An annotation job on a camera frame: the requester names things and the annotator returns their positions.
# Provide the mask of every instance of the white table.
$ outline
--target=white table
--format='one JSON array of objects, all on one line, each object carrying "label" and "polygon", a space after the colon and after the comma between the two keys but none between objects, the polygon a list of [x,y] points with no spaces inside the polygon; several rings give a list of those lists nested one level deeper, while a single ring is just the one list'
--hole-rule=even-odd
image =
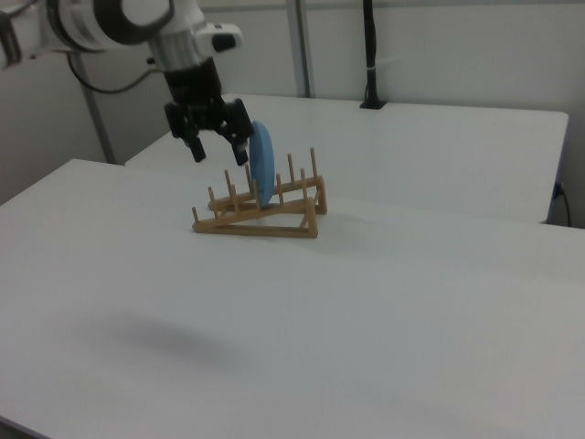
[{"label": "white table", "polygon": [[[250,118],[267,125],[277,167],[285,171],[287,153],[308,166],[314,146],[332,196],[533,223],[547,219],[566,114],[406,104],[375,112],[358,102],[241,97]],[[202,166],[170,134],[126,165],[198,177],[221,177],[224,167],[236,172],[226,141],[201,137],[209,157]]]},{"label": "white table", "polygon": [[198,183],[73,161],[0,207],[0,415],[56,439],[585,431],[582,230],[331,197],[317,240],[197,235]]}]

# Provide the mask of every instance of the blue plate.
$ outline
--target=blue plate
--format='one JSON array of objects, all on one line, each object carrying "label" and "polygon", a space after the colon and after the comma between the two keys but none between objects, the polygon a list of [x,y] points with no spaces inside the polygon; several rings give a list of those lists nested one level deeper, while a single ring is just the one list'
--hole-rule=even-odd
[{"label": "blue plate", "polygon": [[250,172],[252,181],[258,181],[260,204],[266,206],[274,194],[274,151],[266,127],[257,121],[252,126],[254,134],[250,137]]}]

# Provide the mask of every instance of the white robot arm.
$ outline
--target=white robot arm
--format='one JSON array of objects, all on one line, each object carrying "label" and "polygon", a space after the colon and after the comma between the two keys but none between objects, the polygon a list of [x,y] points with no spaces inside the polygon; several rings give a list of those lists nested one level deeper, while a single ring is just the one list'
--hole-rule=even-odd
[{"label": "white robot arm", "polygon": [[196,0],[23,0],[0,11],[0,69],[43,51],[95,53],[144,42],[173,96],[165,106],[173,135],[199,162],[199,131],[216,131],[246,163],[250,118],[242,101],[222,100],[212,58],[240,46],[242,35],[234,25],[208,23]]}]

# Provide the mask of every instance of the black pole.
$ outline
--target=black pole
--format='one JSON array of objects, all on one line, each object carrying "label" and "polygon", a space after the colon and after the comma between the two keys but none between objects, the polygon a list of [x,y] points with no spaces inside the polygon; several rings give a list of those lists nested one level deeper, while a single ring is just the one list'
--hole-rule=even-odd
[{"label": "black pole", "polygon": [[374,23],[374,6],[372,0],[364,0],[364,31],[366,33],[367,91],[366,99],[360,108],[379,110],[386,103],[378,97],[376,79],[376,24]]}]

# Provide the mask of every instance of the white wall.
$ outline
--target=white wall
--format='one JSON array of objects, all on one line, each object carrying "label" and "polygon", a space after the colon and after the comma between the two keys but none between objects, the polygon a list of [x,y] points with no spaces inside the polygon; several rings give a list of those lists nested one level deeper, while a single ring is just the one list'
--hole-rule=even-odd
[{"label": "white wall", "polygon": [[[379,7],[375,17],[378,58],[399,57],[378,73],[381,97],[569,114],[559,179],[585,228],[585,5]],[[361,9],[309,8],[307,21],[316,97],[362,99]]]},{"label": "white wall", "polygon": [[104,160],[65,57],[0,70],[0,204],[72,158]]},{"label": "white wall", "polygon": [[[215,58],[224,92],[296,96],[297,83],[289,23],[282,4],[266,10],[206,12],[209,22],[238,25],[244,34],[242,49]],[[85,55],[90,81],[114,88],[135,79],[146,68],[147,46],[100,55]],[[164,106],[171,100],[162,75],[122,95],[96,95],[112,148],[123,164],[169,131]]]}]

